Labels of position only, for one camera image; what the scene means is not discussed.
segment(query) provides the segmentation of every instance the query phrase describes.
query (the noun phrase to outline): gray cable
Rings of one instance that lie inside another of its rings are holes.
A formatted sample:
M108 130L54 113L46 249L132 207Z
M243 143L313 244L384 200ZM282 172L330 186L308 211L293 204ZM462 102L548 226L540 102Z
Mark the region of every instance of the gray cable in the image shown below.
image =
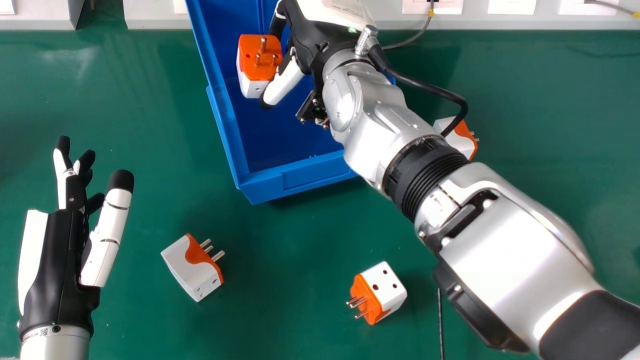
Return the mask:
M609 3L605 3L604 1L599 1L599 0L584 0L585 4L596 4L596 5L602 5L602 6L606 6L608 8L612 8L612 9L616 9L619 12L623 12L623 13L627 13L633 17L638 17L638 12L629 10L629 9L625 9L622 6L618 6L618 5L613 5L613 4L609 4Z
M430 11L427 12L427 14L433 12L433 3L434 3L434 0L431 0L431 9L430 9ZM427 15L427 22L424 23L424 26L422 27L422 29L420 31L418 31L417 34L415 34L414 36L406 39L405 41L399 42L397 44L383 46L382 49L383 50L395 49L396 47L401 47L401 46L405 46L406 44L409 44L410 42L414 41L415 39L417 39L420 36L422 36L422 34L424 34L424 32L429 27L429 23L430 22L431 22L431 16Z

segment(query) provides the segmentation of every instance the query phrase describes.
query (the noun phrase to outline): black ribbed joint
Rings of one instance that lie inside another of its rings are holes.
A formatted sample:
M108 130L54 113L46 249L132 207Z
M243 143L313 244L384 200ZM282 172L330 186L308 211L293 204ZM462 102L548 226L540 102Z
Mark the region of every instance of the black ribbed joint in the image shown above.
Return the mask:
M402 213L414 221L422 201L433 188L467 163L467 158L444 140L430 138L394 159L383 185Z

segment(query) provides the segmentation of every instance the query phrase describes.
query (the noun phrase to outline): metal prong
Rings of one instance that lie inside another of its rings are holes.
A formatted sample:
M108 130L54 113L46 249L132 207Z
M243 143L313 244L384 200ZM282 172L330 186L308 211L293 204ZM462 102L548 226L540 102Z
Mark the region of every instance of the metal prong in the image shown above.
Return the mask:
M356 307L358 307L358 306L360 306L360 305L364 304L366 301L367 301L367 299L365 299L365 298L361 297L361 298L359 298L356 302L354 302L353 304L349 304L349 307L350 307L351 309L355 309Z
M264 53L264 51L267 49L267 38L266 37L261 37L260 38L260 50L258 50L258 53L262 54Z
M215 255L213 255L211 257L211 259L215 263L216 261L220 260L220 258L222 258L224 255L225 255L225 251L224 250L220 250Z

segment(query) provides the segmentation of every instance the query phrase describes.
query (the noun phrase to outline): white wall outlet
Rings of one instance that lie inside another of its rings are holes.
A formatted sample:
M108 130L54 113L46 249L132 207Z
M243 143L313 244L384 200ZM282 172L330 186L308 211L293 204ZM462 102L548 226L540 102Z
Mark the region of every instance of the white wall outlet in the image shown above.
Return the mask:
M464 0L438 0L433 5L433 12L437 15L461 15ZM429 0L402 0L402 13L427 14L431 4Z
M601 0L605 3L618 5L619 0ZM585 4L584 0L561 0L560 15L603 15L613 16L618 12L606 6L598 4Z
M185 0L173 0L173 13L188 13Z
M15 15L13 0L0 0L0 15Z
M489 0L487 13L501 15L533 15L536 0Z

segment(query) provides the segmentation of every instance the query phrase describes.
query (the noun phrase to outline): silver robotic arm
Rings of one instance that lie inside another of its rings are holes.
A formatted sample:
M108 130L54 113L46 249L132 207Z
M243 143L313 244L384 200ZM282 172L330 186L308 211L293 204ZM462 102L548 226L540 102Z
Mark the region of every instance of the silver robotic arm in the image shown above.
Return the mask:
M69 160L69 139L61 136L53 153L58 210L31 209L20 250L18 328L22 360L86 360L93 335L91 312L99 305L115 260L133 193L133 175L111 175L106 197L87 199L95 153ZM102 206L97 227L89 216Z
M353 9L344 1L279 4L300 68L316 80L298 117L326 117L316 123L328 123L349 167L413 222L458 313L497 350L549 360L640 358L640 309L594 280L582 242L562 219L486 165L469 163L407 108L382 73L392 72L372 21L346 24L363 13L359 0L348 3ZM330 16L318 19L320 4ZM359 36L350 37L352 28ZM305 113L311 104L324 113Z

